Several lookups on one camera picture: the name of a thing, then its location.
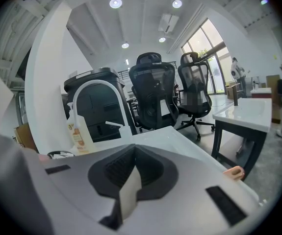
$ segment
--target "ceiling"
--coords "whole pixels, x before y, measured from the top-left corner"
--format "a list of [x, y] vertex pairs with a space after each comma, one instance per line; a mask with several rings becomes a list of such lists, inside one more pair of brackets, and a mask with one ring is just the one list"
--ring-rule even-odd
[[[9, 87], [24, 86], [16, 73], [32, 46], [37, 27], [57, 1], [14, 0], [0, 10], [0, 77]], [[163, 13], [179, 16], [164, 43], [166, 51], [174, 50], [183, 31], [194, 26], [192, 16], [201, 6], [229, 17], [244, 32], [272, 13], [269, 6], [260, 6], [260, 0], [182, 0], [179, 9], [172, 7], [173, 0], [122, 0], [119, 9], [111, 8], [109, 1], [85, 0], [72, 10], [67, 27], [87, 59], [121, 47], [124, 42], [156, 44], [163, 36], [158, 31]]]

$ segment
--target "gray floor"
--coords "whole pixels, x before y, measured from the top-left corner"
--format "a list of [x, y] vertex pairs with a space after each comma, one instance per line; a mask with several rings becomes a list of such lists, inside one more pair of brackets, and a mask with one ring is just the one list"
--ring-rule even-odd
[[[212, 110], [202, 120], [215, 123], [212, 114], [227, 106], [232, 100], [227, 99], [225, 95], [214, 95], [211, 96], [211, 99], [213, 103]], [[183, 120], [189, 120], [189, 117], [180, 115], [175, 128], [179, 127]], [[198, 127], [202, 136], [201, 141], [196, 140], [197, 134], [193, 126], [182, 129], [179, 132], [210, 155], [214, 142], [214, 133], [212, 133], [210, 126], [199, 125]], [[272, 124], [260, 157], [245, 180], [245, 183], [256, 191], [261, 200], [266, 199], [268, 201], [273, 199], [282, 189], [282, 138], [275, 135], [275, 130], [279, 127], [279, 124]], [[242, 138], [239, 136], [224, 131], [220, 151], [228, 149], [234, 152], [238, 150], [241, 142]]]

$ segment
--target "soap dispenser bottle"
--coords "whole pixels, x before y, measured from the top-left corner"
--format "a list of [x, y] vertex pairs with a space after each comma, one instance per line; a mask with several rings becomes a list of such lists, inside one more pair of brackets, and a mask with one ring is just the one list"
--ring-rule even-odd
[[74, 118], [73, 103], [68, 103], [68, 106], [70, 107], [69, 118], [67, 120], [68, 130], [77, 148], [78, 155], [96, 152], [96, 147], [88, 131], [84, 117], [77, 116], [79, 126], [75, 127], [76, 121]]

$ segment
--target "chair base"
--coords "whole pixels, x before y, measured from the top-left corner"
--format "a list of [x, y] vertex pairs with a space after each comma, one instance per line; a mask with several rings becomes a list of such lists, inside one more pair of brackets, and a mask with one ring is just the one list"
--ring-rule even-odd
[[182, 129], [189, 127], [189, 126], [194, 126], [194, 128], [195, 128], [195, 130], [198, 134], [197, 140], [201, 140], [201, 134], [200, 134], [200, 131], [199, 131], [198, 126], [197, 126], [198, 124], [199, 125], [209, 125], [209, 126], [211, 126], [211, 131], [215, 131], [215, 124], [202, 122], [201, 119], [199, 119], [199, 121], [198, 121], [194, 117], [192, 117], [189, 121], [182, 121], [181, 127], [179, 127], [177, 129], [177, 131], [182, 130]]

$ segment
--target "window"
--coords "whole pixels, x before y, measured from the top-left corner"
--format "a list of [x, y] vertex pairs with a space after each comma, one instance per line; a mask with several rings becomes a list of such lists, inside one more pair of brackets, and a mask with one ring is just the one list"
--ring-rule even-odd
[[[212, 50], [216, 45], [223, 42], [222, 37], [213, 23], [207, 19], [193, 34], [193, 36], [182, 47], [183, 53], [197, 52], [203, 56], [207, 51]], [[215, 94], [225, 92], [225, 82], [231, 81], [231, 57], [227, 47], [214, 53], [214, 55], [204, 60], [208, 63], [210, 78], [207, 90]]]

